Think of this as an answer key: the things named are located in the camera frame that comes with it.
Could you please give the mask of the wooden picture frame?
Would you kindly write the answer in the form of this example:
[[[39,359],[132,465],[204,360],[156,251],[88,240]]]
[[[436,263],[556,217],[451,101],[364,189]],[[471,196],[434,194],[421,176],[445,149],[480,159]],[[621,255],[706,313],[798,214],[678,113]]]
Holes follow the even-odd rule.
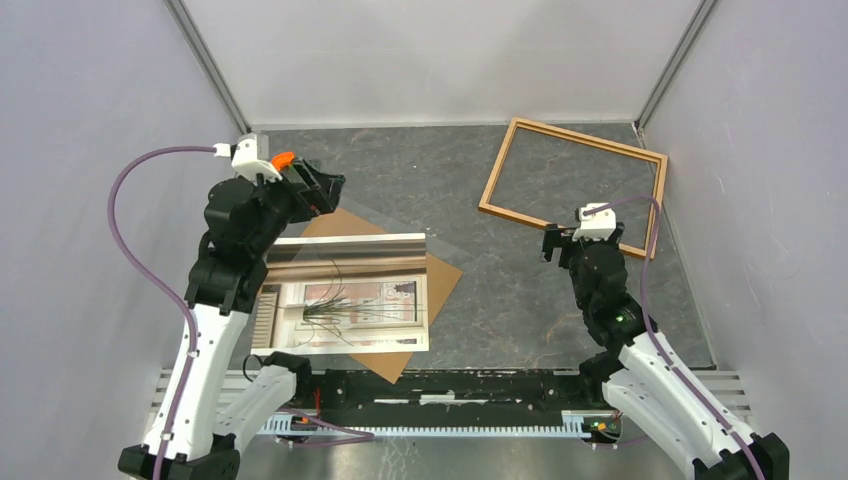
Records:
[[[515,117],[488,174],[477,209],[538,230],[575,227],[573,210],[644,193],[663,202],[668,156]]]

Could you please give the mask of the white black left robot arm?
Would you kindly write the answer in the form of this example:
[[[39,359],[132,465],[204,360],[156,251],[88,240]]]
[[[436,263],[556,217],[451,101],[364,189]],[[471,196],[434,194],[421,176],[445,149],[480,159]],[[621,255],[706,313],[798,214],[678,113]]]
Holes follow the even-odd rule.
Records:
[[[118,469],[135,479],[233,479],[251,439],[285,403],[314,394],[305,359],[281,354],[224,410],[229,359],[266,280],[265,259],[285,228],[334,212],[344,176],[296,158],[267,173],[219,182],[204,209],[207,230],[176,302],[186,326],[152,429],[122,450]]]

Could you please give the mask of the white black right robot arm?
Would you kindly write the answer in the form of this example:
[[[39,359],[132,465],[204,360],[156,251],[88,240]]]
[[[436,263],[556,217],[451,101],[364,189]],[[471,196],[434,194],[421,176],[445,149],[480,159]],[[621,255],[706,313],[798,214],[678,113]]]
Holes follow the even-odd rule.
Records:
[[[688,479],[789,478],[784,441],[756,433],[723,405],[628,292],[622,233],[621,223],[598,239],[555,224],[544,229],[542,256],[560,254],[587,330],[603,349],[579,367],[580,400],[630,418]]]

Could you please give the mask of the clear acrylic sheet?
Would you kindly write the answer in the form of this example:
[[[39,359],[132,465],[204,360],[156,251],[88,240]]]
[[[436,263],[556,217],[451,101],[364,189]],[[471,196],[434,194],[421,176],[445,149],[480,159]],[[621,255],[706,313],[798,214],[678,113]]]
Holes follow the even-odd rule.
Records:
[[[453,245],[437,240],[424,226],[416,226],[411,221],[400,220],[375,210],[349,195],[354,183],[349,180],[336,211],[322,215],[310,223],[294,224],[287,228],[284,235],[289,237],[350,236],[372,234],[425,233],[427,253],[434,256],[435,276],[438,279],[451,278],[458,281],[463,275],[463,263],[468,253]]]

